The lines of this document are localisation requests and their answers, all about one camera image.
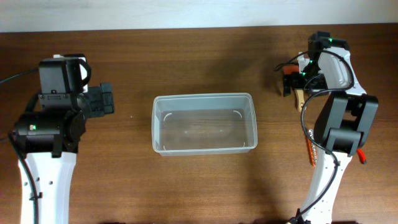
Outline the orange scraper with wooden handle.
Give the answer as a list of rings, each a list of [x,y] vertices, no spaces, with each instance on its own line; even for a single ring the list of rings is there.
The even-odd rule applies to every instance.
[[[305,84],[305,79],[303,75],[300,73],[298,65],[288,65],[282,69],[283,71],[283,97],[289,96],[291,91],[294,92],[295,95],[295,106],[296,109],[301,112],[303,109],[303,105],[305,103],[304,100],[304,91],[303,87]]]

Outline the clear plastic container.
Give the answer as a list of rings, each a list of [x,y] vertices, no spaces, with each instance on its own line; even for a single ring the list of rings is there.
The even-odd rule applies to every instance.
[[[257,144],[256,113],[249,93],[154,99],[152,147],[161,156],[239,154]]]

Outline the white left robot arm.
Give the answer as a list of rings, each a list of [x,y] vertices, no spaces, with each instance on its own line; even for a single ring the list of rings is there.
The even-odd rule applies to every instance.
[[[83,54],[54,55],[38,71],[40,90],[8,135],[21,173],[21,223],[68,223],[80,139],[88,119],[114,113],[113,90],[88,86]]]

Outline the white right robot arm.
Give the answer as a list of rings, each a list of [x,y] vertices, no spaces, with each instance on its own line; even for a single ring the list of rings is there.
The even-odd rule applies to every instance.
[[[379,101],[359,84],[350,46],[328,32],[308,38],[300,52],[275,71],[283,73],[283,95],[295,93],[300,124],[315,168],[303,205],[289,223],[331,223],[343,174],[354,155],[366,159],[366,143]]]

